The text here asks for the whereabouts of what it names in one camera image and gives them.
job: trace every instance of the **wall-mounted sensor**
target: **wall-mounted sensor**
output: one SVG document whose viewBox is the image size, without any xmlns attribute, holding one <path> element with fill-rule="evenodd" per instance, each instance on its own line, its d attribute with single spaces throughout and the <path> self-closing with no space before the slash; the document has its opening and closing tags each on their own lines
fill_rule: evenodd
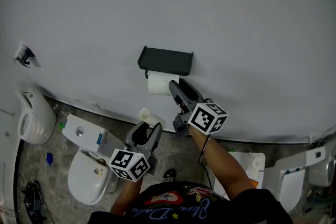
<svg viewBox="0 0 336 224">
<path fill-rule="evenodd" d="M 29 57 L 35 57 L 31 49 L 26 47 L 25 45 L 20 45 L 15 54 L 14 54 L 14 63 L 18 61 L 24 67 L 29 67 L 30 62 L 28 61 Z"/>
</svg>

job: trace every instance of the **toilet tank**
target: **toilet tank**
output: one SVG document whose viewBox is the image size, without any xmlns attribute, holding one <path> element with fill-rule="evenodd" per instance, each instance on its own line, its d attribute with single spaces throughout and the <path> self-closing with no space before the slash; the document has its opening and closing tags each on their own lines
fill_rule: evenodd
<svg viewBox="0 0 336 224">
<path fill-rule="evenodd" d="M 76 145 L 90 152 L 99 153 L 106 138 L 107 130 L 69 114 L 62 134 Z"/>
</svg>

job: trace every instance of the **black t-shirt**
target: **black t-shirt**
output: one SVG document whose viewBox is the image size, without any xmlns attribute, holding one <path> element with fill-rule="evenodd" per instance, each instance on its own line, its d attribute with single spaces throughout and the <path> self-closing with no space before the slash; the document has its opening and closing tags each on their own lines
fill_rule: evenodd
<svg viewBox="0 0 336 224">
<path fill-rule="evenodd" d="M 281 204 L 266 189 L 248 189 L 228 201 L 201 184 L 164 182 L 140 193 L 133 208 L 123 217 L 94 212 L 89 224 L 179 220 L 192 223 L 292 223 Z"/>
</svg>

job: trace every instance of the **label sticker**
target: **label sticker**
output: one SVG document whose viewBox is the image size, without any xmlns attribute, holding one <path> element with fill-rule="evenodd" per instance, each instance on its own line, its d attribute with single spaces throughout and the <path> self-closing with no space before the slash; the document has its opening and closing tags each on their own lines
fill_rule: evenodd
<svg viewBox="0 0 336 224">
<path fill-rule="evenodd" d="M 99 134 L 98 140 L 97 140 L 97 145 L 100 145 L 102 137 L 103 137 L 103 134 Z"/>
</svg>

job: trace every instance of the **toilet seat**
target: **toilet seat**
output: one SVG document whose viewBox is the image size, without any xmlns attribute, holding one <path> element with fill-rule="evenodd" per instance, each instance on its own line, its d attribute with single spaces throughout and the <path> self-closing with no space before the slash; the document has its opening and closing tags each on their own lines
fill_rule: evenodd
<svg viewBox="0 0 336 224">
<path fill-rule="evenodd" d="M 25 137 L 30 133 L 30 129 L 32 128 L 32 124 L 34 122 L 33 111 L 31 108 L 25 107 L 22 109 L 22 113 L 18 122 L 18 134 L 21 139 L 25 139 Z"/>
<path fill-rule="evenodd" d="M 68 186 L 71 194 L 86 205 L 98 203 L 105 194 L 112 170 L 79 150 L 70 165 Z"/>
</svg>

